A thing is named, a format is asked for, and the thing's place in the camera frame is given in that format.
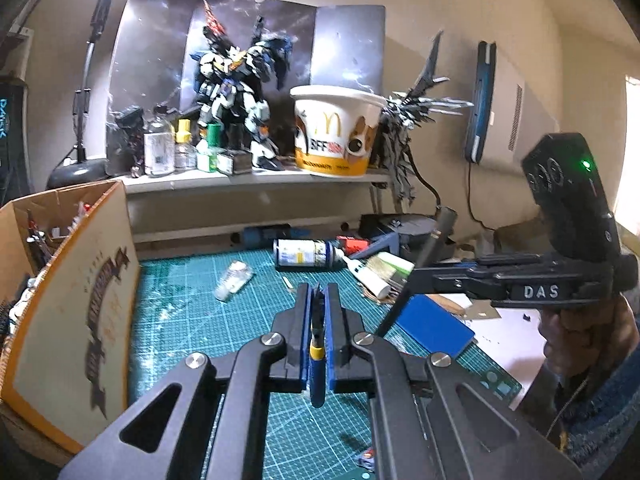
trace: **wall-mounted device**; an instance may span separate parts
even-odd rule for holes
[[[495,43],[478,44],[473,102],[465,158],[484,168],[522,174],[522,159],[540,137],[559,131],[558,122]]]

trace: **window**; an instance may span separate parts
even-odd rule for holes
[[[640,235],[640,80],[626,78],[626,145],[614,208],[616,221]]]

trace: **black cable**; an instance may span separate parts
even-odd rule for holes
[[[56,169],[60,164],[62,164],[62,163],[65,161],[65,159],[66,159],[69,155],[71,155],[71,152],[72,152],[75,148],[76,148],[76,146],[74,145],[74,146],[73,146],[73,147],[72,147],[68,152],[66,152],[66,155],[60,159],[60,162],[59,162],[59,163],[57,163],[53,169],[55,170],[55,169]]]
[[[489,231],[495,231],[495,229],[491,229],[490,227],[487,227],[486,225],[484,225],[484,223],[482,223],[482,220],[478,220],[475,216],[474,216],[474,212],[471,209],[471,162],[468,164],[468,169],[466,171],[466,210],[469,212],[469,216],[471,216],[471,219],[480,224],[482,226],[483,229],[487,229]]]
[[[431,184],[429,184],[426,180],[423,179],[422,175],[420,174],[420,171],[418,171],[418,168],[415,165],[414,156],[411,153],[411,148],[409,146],[406,147],[406,156],[409,159],[409,164],[411,165],[412,170],[414,170],[414,175],[416,176],[416,178],[420,181],[420,183],[425,188],[431,191],[431,193],[433,193],[433,196],[436,198],[436,213],[438,213],[440,211],[440,208],[442,207],[442,200],[440,200],[440,195],[438,191]]]

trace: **glass bottle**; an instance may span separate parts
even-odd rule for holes
[[[148,176],[165,176],[174,172],[174,128],[166,120],[167,108],[154,108],[155,117],[145,132],[145,173]]]
[[[196,148],[191,143],[191,121],[180,119],[175,134],[175,171],[196,169]]]

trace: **blue handle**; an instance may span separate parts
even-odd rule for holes
[[[324,404],[325,370],[326,359],[309,359],[309,393],[314,408]]]

